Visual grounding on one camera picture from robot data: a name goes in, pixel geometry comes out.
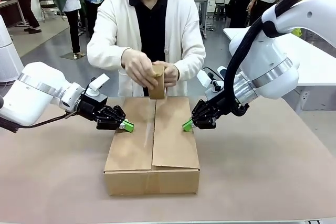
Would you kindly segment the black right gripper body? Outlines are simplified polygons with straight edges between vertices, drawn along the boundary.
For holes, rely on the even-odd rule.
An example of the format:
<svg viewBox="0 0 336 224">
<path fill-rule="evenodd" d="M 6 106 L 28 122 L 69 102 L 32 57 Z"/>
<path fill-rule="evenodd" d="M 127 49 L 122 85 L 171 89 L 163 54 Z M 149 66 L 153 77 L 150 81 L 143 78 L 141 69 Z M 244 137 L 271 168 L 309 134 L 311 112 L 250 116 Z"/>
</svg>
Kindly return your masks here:
<svg viewBox="0 0 336 224">
<path fill-rule="evenodd" d="M 214 101 L 211 99 L 207 101 L 202 112 L 202 127 L 201 129 L 215 129 L 216 128 L 216 121 L 222 115 L 228 115 L 231 113 L 231 109 L 228 105 L 227 99 L 222 98 L 220 100 Z"/>
</svg>

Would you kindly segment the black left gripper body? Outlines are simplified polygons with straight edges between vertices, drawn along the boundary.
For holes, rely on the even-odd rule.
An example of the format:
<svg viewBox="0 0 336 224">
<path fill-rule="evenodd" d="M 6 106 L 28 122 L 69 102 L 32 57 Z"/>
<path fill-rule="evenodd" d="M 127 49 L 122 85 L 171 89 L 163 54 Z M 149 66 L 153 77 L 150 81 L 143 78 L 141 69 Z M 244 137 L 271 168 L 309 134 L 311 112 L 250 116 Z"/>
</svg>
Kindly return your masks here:
<svg viewBox="0 0 336 224">
<path fill-rule="evenodd" d="M 78 115 L 96 122 L 97 130 L 116 130 L 116 121 L 112 114 L 112 107 L 106 105 L 107 100 L 102 101 L 80 101 L 78 105 Z"/>
</svg>

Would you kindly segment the person's left hand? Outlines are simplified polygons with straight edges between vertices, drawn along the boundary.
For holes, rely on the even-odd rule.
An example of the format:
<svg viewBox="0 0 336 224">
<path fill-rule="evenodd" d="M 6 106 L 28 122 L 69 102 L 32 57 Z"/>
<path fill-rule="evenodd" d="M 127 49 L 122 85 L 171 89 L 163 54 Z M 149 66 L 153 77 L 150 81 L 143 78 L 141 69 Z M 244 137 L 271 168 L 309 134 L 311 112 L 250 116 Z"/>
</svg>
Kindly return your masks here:
<svg viewBox="0 0 336 224">
<path fill-rule="evenodd" d="M 156 61 L 153 64 L 164 66 L 164 87 L 165 88 L 176 86 L 179 80 L 179 77 L 180 77 L 180 72 L 174 64 L 164 62 L 164 61 Z"/>
</svg>

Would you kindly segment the person's right hand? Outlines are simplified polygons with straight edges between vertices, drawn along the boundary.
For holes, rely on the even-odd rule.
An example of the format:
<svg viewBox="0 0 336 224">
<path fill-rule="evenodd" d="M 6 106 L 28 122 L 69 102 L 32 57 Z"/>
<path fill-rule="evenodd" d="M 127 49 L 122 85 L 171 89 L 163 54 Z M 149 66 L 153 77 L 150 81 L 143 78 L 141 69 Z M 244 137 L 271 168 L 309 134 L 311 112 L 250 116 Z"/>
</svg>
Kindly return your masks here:
<svg viewBox="0 0 336 224">
<path fill-rule="evenodd" d="M 126 49 L 121 56 L 121 66 L 127 75 L 143 88 L 152 90 L 158 85 L 152 62 L 145 53 Z"/>
</svg>

